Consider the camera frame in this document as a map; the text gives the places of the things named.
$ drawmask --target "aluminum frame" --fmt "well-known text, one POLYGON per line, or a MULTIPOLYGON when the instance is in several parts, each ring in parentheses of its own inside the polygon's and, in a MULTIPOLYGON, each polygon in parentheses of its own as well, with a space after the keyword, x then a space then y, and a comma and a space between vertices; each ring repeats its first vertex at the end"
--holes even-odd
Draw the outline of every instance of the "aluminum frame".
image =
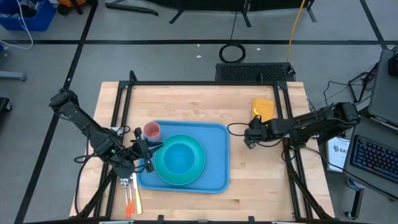
MULTIPOLYGON (((292 107, 290 105, 290 98, 289 98, 289 92, 287 88, 287 83, 286 82, 220 82, 220 81, 210 81, 210 82, 147 82, 147 81, 137 81, 136 76, 134 73, 131 71, 130 72, 130 80, 128 81, 120 81, 118 85, 118 92, 116 94, 116 101, 114 105, 114 111, 113 111, 113 116, 112 116, 112 121, 111 124, 112 126, 116 126, 117 123, 117 117, 118 117, 118 112, 121 104, 121 96, 123 91, 126 89, 126 98, 124 100, 124 108, 123 108, 123 114, 122 114, 122 120, 121 120, 121 126, 125 126, 127 122, 127 114, 128 110, 130 107, 130 99, 132 95, 132 88, 134 85, 229 85, 229 86, 241 86, 241 85, 253 85, 253 86, 272 86, 274 90, 274 96, 275 96, 275 103, 277 107, 277 114, 279 118, 283 118, 283 111, 282 111, 282 104, 280 101, 280 94, 279 94, 279 89, 282 90, 284 94, 284 100, 285 100, 285 105, 286 105, 286 110, 287 110, 287 116, 288 118, 292 118, 292 107)), ((282 141, 283 142, 283 147, 284 149, 289 147, 289 144, 287 141, 282 141)), ((304 170, 302 167, 302 159, 301 155, 297 153, 295 155, 296 157, 296 162, 297 162, 297 170, 298 174, 300 177, 300 180, 306 186, 305 183, 305 174, 304 170)), ((291 166, 291 157, 288 152, 288 150, 285 151, 285 158, 286 158, 286 166, 287 169, 289 166, 291 166)), ((106 177, 106 174, 108 173, 108 165, 104 164, 102 172, 101 172, 101 180, 100 183, 104 180, 104 177, 106 177)), ((110 185, 110 190, 109 190, 109 197, 108 201, 106 204, 106 214, 105 216, 100 217, 100 210, 101 210, 101 200, 96 204, 95 209, 94 209, 94 217, 92 218, 72 218, 68 220, 54 220, 54 221, 47 221, 47 222, 36 222, 38 223, 43 223, 43 224, 56 224, 56 223, 103 223, 103 222, 108 222, 111 221, 111 214, 112 214, 112 207, 113 207, 113 200, 114 200, 114 193, 116 190, 116 181, 117 178, 114 178, 111 181, 110 185)), ((308 203, 308 200, 303 197, 304 199, 304 204, 305 204, 305 211, 307 214, 306 218, 302 218, 300 214, 300 205, 299 205, 299 200, 297 197, 297 189, 296 189, 296 183, 294 182, 293 178, 289 175, 289 187, 290 187, 290 194, 292 198, 292 206, 293 206, 293 214, 295 218, 295 222, 306 222, 306 223, 334 223, 334 220, 316 220, 313 219, 312 217, 312 209, 310 204, 308 203)), ((219 223, 219 224, 226 224, 226 223, 231 223, 231 224, 255 224, 255 223, 275 223, 275 222, 256 222, 254 220, 254 217, 248 217, 248 222, 246 221, 238 221, 238 222, 232 222, 232 221, 219 221, 219 222, 214 222, 214 221, 164 221, 164 216, 159 215, 158 220, 134 220, 133 221, 136 224, 164 224, 164 223, 178 223, 178 224, 198 224, 198 223, 219 223)))

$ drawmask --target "keyboard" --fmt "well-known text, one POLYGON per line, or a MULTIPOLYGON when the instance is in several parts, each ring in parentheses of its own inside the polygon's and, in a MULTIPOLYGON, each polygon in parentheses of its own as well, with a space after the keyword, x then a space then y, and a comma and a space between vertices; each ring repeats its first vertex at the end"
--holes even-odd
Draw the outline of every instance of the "keyboard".
POLYGON ((351 164, 398 183, 398 149, 357 135, 351 164))

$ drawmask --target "floor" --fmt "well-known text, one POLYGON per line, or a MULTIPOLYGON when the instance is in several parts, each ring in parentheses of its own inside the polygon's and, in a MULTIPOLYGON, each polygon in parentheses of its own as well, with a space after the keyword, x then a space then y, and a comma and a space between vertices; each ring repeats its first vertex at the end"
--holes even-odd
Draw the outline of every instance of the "floor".
MULTIPOLYGON (((232 30, 233 40, 245 40, 241 41, 246 48, 244 62, 284 62, 297 13, 297 9, 250 12, 252 28, 238 14, 233 29, 232 12, 186 11, 171 25, 168 21, 175 9, 136 0, 126 4, 155 9, 159 16, 107 9, 101 0, 97 8, 84 8, 81 16, 57 14, 47 32, 32 34, 35 45, 31 50, 2 52, 0 70, 28 75, 26 82, 0 80, 0 96, 10 98, 14 107, 0 129, 3 223, 15 222, 37 158, 47 151, 37 186, 29 189, 34 190, 30 205, 22 203, 26 216, 21 212, 17 221, 68 217, 79 169, 73 158, 83 152, 85 139, 72 124, 56 123, 52 118, 49 99, 62 86, 70 85, 81 107, 93 115, 101 82, 126 80, 130 70, 139 80, 214 80, 215 65, 221 63, 218 51, 231 38, 232 30), (46 136, 52 136, 52 141, 44 141, 46 136)), ((328 80, 347 83, 378 61, 383 45, 398 44, 393 16, 397 7, 395 0, 316 0, 312 7, 316 23, 303 11, 291 63, 316 108, 325 105, 323 91, 328 80)), ((2 27, 0 39, 29 43, 24 32, 2 27)), ((240 57, 240 52, 227 49, 225 55, 231 60, 240 57)), ((328 102, 352 101, 344 88, 332 84, 327 97, 343 91, 328 102)), ((336 217, 347 220, 343 212, 350 210, 354 191, 341 174, 325 173, 336 217)), ((357 222, 397 223, 397 210, 398 203, 367 190, 357 222)))

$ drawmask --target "pink cup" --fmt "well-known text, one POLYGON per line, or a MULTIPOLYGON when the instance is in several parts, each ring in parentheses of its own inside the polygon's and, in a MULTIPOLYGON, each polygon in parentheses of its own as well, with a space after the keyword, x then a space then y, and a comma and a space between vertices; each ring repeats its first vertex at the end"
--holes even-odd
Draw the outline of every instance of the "pink cup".
POLYGON ((160 140, 160 126, 156 122, 147 123, 144 126, 144 136, 149 141, 159 141, 160 140))

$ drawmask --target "black cable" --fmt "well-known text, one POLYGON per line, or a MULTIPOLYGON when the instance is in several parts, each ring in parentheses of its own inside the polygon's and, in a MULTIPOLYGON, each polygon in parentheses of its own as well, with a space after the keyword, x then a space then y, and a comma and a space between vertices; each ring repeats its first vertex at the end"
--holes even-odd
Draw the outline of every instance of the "black cable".
POLYGON ((73 158, 73 161, 76 162, 76 163, 79 163, 79 164, 83 164, 83 163, 85 163, 89 158, 92 158, 92 157, 100 157, 100 156, 99 156, 99 155, 94 155, 94 153, 91 154, 91 155, 76 156, 75 158, 73 158))
POLYGON ((219 56, 220 60, 222 60, 224 63, 241 63, 246 58, 246 49, 241 44, 230 43, 230 44, 224 45, 220 49, 220 51, 218 52, 218 56, 219 56), (227 47, 230 47, 230 46, 237 47, 242 50, 242 56, 239 59, 237 59, 235 61, 228 61, 224 58, 224 56, 223 56, 224 49, 227 47))
POLYGON ((315 107, 314 107, 314 105, 313 105, 313 103, 311 102, 311 100, 307 97, 307 101, 310 103, 310 105, 311 105, 311 108, 310 108, 310 111, 312 112, 312 111, 315 111, 315 107))
MULTIPOLYGON (((373 67, 374 67, 376 64, 377 64, 377 63, 374 63, 373 65, 371 65, 368 69, 365 70, 365 72, 362 72, 360 76, 365 75, 369 69, 370 69, 370 72, 372 72, 372 69, 373 69, 373 67)), ((357 82, 359 82, 359 81, 362 81, 362 83, 363 83, 363 80, 359 78, 359 79, 356 80, 352 85, 354 85, 355 83, 357 83, 357 82)), ((333 98, 335 95, 337 95, 337 94, 343 92, 344 90, 346 90, 346 89, 349 87, 349 85, 348 85, 348 84, 345 84, 345 83, 338 83, 338 82, 334 82, 334 81, 329 81, 329 82, 336 83, 336 84, 340 84, 340 85, 346 85, 346 87, 345 87, 344 89, 342 89, 341 91, 338 91, 337 93, 335 93, 335 94, 331 95, 330 97, 326 98, 325 92, 327 91, 327 89, 329 88, 329 85, 330 85, 330 83, 328 83, 328 87, 327 87, 326 90, 323 92, 323 96, 325 97, 325 99, 322 100, 321 102, 317 103, 315 106, 318 106, 319 104, 321 104, 321 103, 323 103, 323 102, 326 102, 326 104, 327 104, 327 101, 328 101, 329 99, 333 98)))
POLYGON ((347 139, 342 139, 342 138, 339 138, 339 137, 336 137, 336 138, 338 138, 342 142, 351 142, 350 140, 347 140, 347 139))
POLYGON ((260 141, 256 142, 257 145, 262 146, 262 147, 274 147, 276 145, 278 145, 282 140, 280 139, 279 141, 277 141, 276 143, 272 144, 272 145, 263 145, 260 144, 260 141))
POLYGON ((230 134, 232 134, 233 136, 239 136, 239 137, 244 136, 244 134, 234 134, 234 133, 232 133, 232 132, 229 130, 229 127, 230 127, 231 125, 236 125, 236 124, 241 124, 241 125, 249 126, 249 124, 237 122, 237 123, 231 123, 231 124, 227 125, 226 129, 227 129, 228 132, 229 132, 230 134))
POLYGON ((124 129, 128 128, 128 130, 127 131, 123 130, 123 133, 120 136, 123 136, 124 134, 127 134, 127 133, 129 133, 131 131, 130 126, 125 125, 124 127, 119 127, 118 130, 116 131, 116 133, 119 133, 120 129, 122 129, 122 128, 124 128, 124 129))
POLYGON ((295 149, 284 149, 284 150, 282 150, 282 153, 280 154, 280 158, 282 158, 282 160, 285 162, 291 162, 295 157, 296 157, 295 149), (288 151, 288 153, 289 153, 289 150, 294 150, 294 154, 289 160, 287 160, 286 158, 284 158, 284 153, 285 153, 285 151, 288 151))
POLYGON ((370 95, 370 96, 366 97, 366 98, 365 98, 365 99, 363 99, 361 102, 357 102, 357 103, 355 104, 355 106, 358 106, 358 105, 360 105, 360 104, 361 104, 361 103, 363 103, 365 100, 369 99, 371 96, 372 96, 372 95, 370 95))
MULTIPOLYGON (((232 36, 234 35, 235 22, 236 22, 236 16, 237 16, 237 15, 238 15, 238 12, 235 12, 235 18, 234 18, 234 23, 233 23, 233 25, 232 25, 231 37, 229 38, 229 40, 232 40, 232 36)), ((241 63, 241 62, 243 62, 243 60, 246 58, 246 49, 245 49, 245 48, 243 47, 243 45, 241 45, 241 44, 229 43, 229 44, 224 45, 224 46, 220 49, 220 51, 218 52, 218 56, 219 56, 220 60, 223 61, 224 63, 241 63), (224 56, 223 56, 223 52, 224 52, 224 49, 227 48, 227 47, 229 47, 229 46, 233 46, 233 47, 237 47, 237 48, 241 49, 241 51, 242 51, 242 56, 241 56, 239 59, 235 60, 235 61, 228 61, 228 60, 226 60, 226 59, 224 58, 224 56)))
POLYGON ((338 93, 341 93, 342 91, 344 91, 345 89, 347 89, 347 88, 349 87, 348 84, 339 83, 339 82, 334 82, 334 81, 329 80, 329 81, 328 81, 328 86, 326 87, 326 90, 323 91, 323 97, 325 97, 325 103, 326 103, 326 105, 329 105, 329 104, 328 104, 328 99, 326 98, 326 91, 328 91, 329 86, 330 86, 331 83, 334 83, 334 84, 337 84, 337 85, 345 85, 345 86, 346 86, 346 88, 344 88, 343 90, 341 90, 341 91, 338 92, 338 93))
POLYGON ((360 182, 362 182, 364 185, 368 185, 368 186, 370 186, 371 188, 374 188, 374 189, 376 189, 376 190, 378 190, 378 191, 380 191, 380 192, 384 192, 384 193, 386 193, 386 194, 389 195, 389 193, 385 192, 384 190, 381 190, 381 189, 378 188, 378 187, 375 187, 373 184, 370 184, 369 182, 363 180, 362 178, 357 177, 356 175, 354 175, 354 174, 348 172, 347 170, 345 170, 344 168, 332 164, 332 163, 329 162, 328 159, 327 159, 324 155, 322 155, 322 153, 320 153, 319 151, 317 151, 317 150, 315 150, 315 149, 311 149, 311 148, 309 148, 309 147, 307 147, 307 146, 305 146, 304 149, 308 149, 308 150, 310 150, 310 151, 316 152, 317 154, 319 154, 319 155, 321 156, 321 158, 322 158, 327 164, 329 164, 329 165, 331 165, 331 166, 333 166, 333 167, 335 167, 335 168, 337 168, 337 169, 341 169, 344 173, 346 173, 346 174, 348 174, 348 175, 354 177, 355 179, 358 179, 358 180, 359 180, 360 182))
POLYGON ((80 170, 79 170, 79 173, 78 173, 78 175, 77 175, 76 188, 75 188, 75 203, 74 203, 74 204, 75 204, 75 211, 76 211, 76 214, 79 214, 79 209, 78 209, 78 206, 77 206, 77 198, 78 198, 78 194, 79 194, 80 176, 81 176, 81 172, 83 171, 83 168, 86 166, 86 164, 87 164, 87 162, 88 162, 88 160, 89 160, 90 158, 91 158, 91 157, 85 159, 85 161, 84 161, 83 164, 81 165, 80 170))

